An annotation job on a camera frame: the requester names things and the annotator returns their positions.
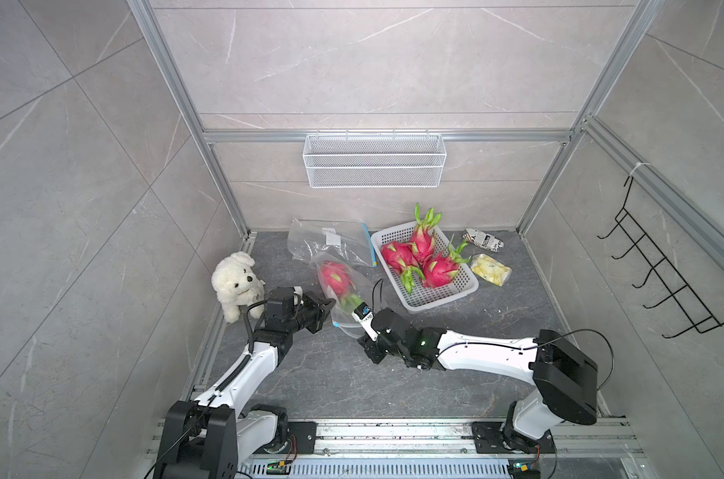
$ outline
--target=label sticker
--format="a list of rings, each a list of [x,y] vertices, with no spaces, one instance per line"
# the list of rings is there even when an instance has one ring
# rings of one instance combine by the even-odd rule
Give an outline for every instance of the label sticker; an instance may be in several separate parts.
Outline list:
[[[322,228],[324,242],[328,246],[340,246],[340,235],[335,234],[335,228]]]

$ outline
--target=wire mesh basket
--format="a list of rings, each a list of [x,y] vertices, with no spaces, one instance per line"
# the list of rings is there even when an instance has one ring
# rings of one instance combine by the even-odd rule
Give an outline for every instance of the wire mesh basket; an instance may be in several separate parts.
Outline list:
[[[412,294],[407,293],[405,287],[402,286],[402,282],[399,280],[399,275],[383,260],[380,249],[384,244],[389,244],[391,241],[400,243],[408,242],[417,224],[417,222],[410,222],[404,225],[392,226],[374,233],[370,238],[373,241],[375,252],[378,254],[378,259],[386,266],[386,275],[394,286],[396,295],[399,296],[399,300],[407,311],[416,313],[430,310],[433,307],[441,306],[442,304],[465,297],[479,289],[479,281],[476,279],[476,276],[473,275],[471,268],[469,268],[466,263],[462,263],[458,275],[455,276],[451,283],[441,287],[427,288],[423,286],[420,278],[415,276]],[[447,236],[439,229],[439,226],[434,226],[432,231],[436,237],[435,251],[445,251],[449,243]]]
[[[316,133],[304,144],[311,188],[435,187],[446,158],[430,133]]]

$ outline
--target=white stuffed dog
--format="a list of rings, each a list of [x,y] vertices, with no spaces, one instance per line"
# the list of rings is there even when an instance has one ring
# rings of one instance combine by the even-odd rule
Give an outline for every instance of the white stuffed dog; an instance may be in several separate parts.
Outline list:
[[[249,254],[238,251],[224,258],[213,272],[213,289],[223,308],[223,317],[227,323],[239,319],[239,307],[249,306],[264,300],[264,282],[253,273],[251,266],[255,260]],[[264,307],[256,306],[250,310],[254,319],[261,317]]]

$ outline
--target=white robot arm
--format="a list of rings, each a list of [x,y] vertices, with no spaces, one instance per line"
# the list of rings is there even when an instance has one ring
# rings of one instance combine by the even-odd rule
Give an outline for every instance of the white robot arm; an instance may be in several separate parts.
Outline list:
[[[293,333],[304,328],[318,332],[335,302],[299,287],[281,287],[262,303],[265,325],[259,328],[259,321],[253,332],[245,319],[249,340],[237,361],[193,401],[178,401],[168,411],[154,479],[220,477],[261,447],[279,452],[288,444],[284,408],[257,405],[246,416],[242,409],[284,358]],[[496,433],[509,450],[535,451],[548,429],[562,421],[596,422],[596,363],[554,331],[504,340],[443,328],[418,330],[390,309],[373,314],[365,303],[354,316],[367,333],[358,343],[375,364],[398,356],[417,369],[474,369],[534,385],[528,397],[510,405]]]
[[[375,314],[363,303],[354,312],[367,333],[359,338],[367,357],[380,363],[401,357],[417,369],[473,369],[510,376],[536,387],[511,404],[502,429],[510,450],[531,452],[550,427],[596,422],[598,366],[555,331],[536,338],[501,340],[466,336],[442,328],[415,329],[390,309]]]
[[[243,318],[248,344],[235,363],[193,401],[178,401],[168,411],[154,479],[221,477],[261,447],[280,452],[288,446],[284,408],[256,405],[246,416],[242,410],[288,353],[293,334],[321,330],[335,300],[319,299],[300,287],[278,287],[251,308],[259,304],[266,311],[255,331],[247,313]]]

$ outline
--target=dragon fruit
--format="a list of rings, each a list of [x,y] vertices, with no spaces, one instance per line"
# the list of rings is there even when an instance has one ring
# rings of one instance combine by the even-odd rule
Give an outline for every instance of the dragon fruit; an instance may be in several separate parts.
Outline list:
[[[345,264],[326,261],[319,268],[319,280],[323,287],[328,287],[338,299],[340,309],[354,311],[363,302],[356,293],[356,286],[351,281]]]
[[[381,254],[386,264],[393,268],[399,275],[399,281],[401,281],[405,290],[412,294],[413,273],[417,273],[417,275],[423,278],[423,272],[420,271],[410,247],[410,244],[392,241],[383,246]]]
[[[427,259],[423,265],[423,286],[434,288],[451,283],[455,276],[458,275],[458,271],[460,271],[460,263],[468,262],[467,259],[460,257],[461,251],[467,244],[467,241],[463,241],[455,249],[450,243],[447,256],[439,254],[436,257]]]
[[[418,225],[415,227],[414,232],[412,232],[412,236],[410,237],[412,255],[418,264],[423,265],[425,260],[434,254],[434,249],[436,248],[436,238],[434,238],[434,235],[429,233],[429,230],[439,223],[439,220],[442,219],[442,214],[439,213],[435,216],[434,209],[431,208],[425,214],[425,218],[421,220],[420,203],[415,203],[414,219],[418,222]]]

